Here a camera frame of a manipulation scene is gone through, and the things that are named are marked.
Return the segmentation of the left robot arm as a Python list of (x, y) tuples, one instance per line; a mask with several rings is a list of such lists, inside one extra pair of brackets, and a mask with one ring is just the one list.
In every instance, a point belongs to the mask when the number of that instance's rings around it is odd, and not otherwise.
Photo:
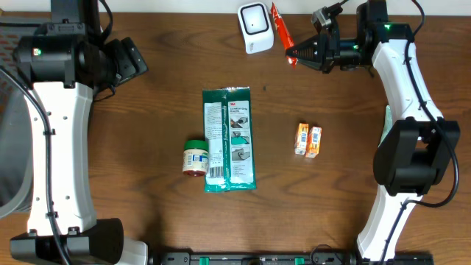
[(124, 235), (120, 219), (98, 219), (89, 187), (88, 124), (104, 90), (147, 71), (130, 38), (111, 40), (100, 24), (106, 2), (53, 1), (52, 18), (23, 36), (11, 76), (24, 95), (32, 131), (32, 207), (11, 256), (29, 264), (155, 262), (149, 245)]

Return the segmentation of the mint green wipes pack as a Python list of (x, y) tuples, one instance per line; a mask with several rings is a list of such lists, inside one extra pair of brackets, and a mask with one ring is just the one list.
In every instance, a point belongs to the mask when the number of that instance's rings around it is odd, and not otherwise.
[(392, 124), (392, 112), (391, 112), (390, 106), (387, 105), (386, 110), (385, 110), (383, 131), (382, 131), (382, 134), (381, 134), (381, 137), (380, 137), (379, 145), (382, 144), (383, 140), (388, 135), (388, 133), (389, 133), (390, 129), (392, 128), (392, 126), (393, 126), (393, 124)]

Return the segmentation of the green 3M adhesive package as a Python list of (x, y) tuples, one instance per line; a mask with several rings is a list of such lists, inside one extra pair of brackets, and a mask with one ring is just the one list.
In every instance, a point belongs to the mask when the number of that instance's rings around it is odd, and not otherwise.
[(250, 88), (204, 90), (202, 104), (209, 146), (205, 191), (256, 189)]

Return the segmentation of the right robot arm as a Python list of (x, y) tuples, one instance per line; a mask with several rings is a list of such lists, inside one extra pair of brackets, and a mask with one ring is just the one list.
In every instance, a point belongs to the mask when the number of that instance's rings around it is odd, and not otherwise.
[(377, 194), (355, 251), (314, 250), (311, 262), (329, 258), (340, 264), (431, 264), (429, 255), (398, 255), (395, 247), (414, 207), (424, 205), (424, 196), (442, 181), (448, 166), (458, 175), (459, 125), (444, 118), (428, 92), (417, 62), (415, 29), (390, 21), (384, 0), (367, 0), (356, 10), (357, 35), (342, 38), (337, 21), (341, 11), (339, 3), (315, 11), (311, 21), (316, 34), (286, 54), (323, 73), (335, 67), (375, 69), (392, 123), (375, 152)]

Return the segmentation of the red adhesive tube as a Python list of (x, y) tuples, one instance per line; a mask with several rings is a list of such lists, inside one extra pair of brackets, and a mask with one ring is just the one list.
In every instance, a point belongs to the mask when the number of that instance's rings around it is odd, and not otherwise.
[(277, 31), (280, 39), (281, 39), (281, 42), (283, 44), (283, 47), (285, 49), (285, 51), (287, 51), (288, 49), (292, 48), (294, 46), (294, 41), (293, 41), (293, 38), (291, 37), (288, 29), (287, 29), (287, 26), (283, 20), (283, 17), (282, 15), (279, 13), (278, 11), (278, 8), (276, 7), (275, 3), (272, 2), (272, 6), (271, 6), (271, 14), (272, 14), (272, 18), (273, 18), (273, 21), (275, 23), (275, 30)]

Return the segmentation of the orange tissue pack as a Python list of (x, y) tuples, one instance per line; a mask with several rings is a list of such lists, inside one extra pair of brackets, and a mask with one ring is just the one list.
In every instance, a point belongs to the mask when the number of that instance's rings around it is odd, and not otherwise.
[(321, 135), (321, 127), (312, 127), (310, 129), (305, 153), (307, 158), (315, 158), (319, 154)]
[(308, 143), (309, 125), (307, 123), (299, 123), (295, 135), (294, 153), (296, 155), (304, 155)]

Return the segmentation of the green-lidded small jar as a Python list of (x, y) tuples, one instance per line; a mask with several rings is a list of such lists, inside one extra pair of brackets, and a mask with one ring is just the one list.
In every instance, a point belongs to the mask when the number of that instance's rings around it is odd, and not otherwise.
[(186, 141), (183, 152), (183, 174), (204, 177), (209, 169), (209, 145), (206, 141)]

